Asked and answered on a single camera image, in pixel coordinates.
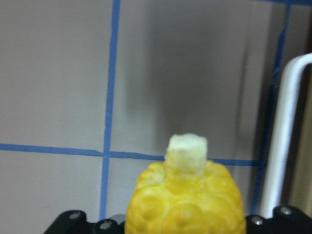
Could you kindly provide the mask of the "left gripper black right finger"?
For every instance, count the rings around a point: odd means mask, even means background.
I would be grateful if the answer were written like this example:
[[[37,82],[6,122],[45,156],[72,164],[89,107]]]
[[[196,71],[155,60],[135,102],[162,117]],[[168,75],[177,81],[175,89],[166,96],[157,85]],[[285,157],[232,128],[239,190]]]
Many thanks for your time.
[[[246,217],[247,234],[311,234],[312,218],[293,206],[277,206],[271,218]]]

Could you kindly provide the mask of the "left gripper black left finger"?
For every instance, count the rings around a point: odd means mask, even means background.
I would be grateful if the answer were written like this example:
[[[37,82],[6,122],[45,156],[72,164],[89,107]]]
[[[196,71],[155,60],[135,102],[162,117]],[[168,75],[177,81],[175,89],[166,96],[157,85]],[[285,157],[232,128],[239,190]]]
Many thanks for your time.
[[[87,221],[81,210],[62,212],[45,230],[44,234],[124,234],[125,222],[103,219],[96,223]]]

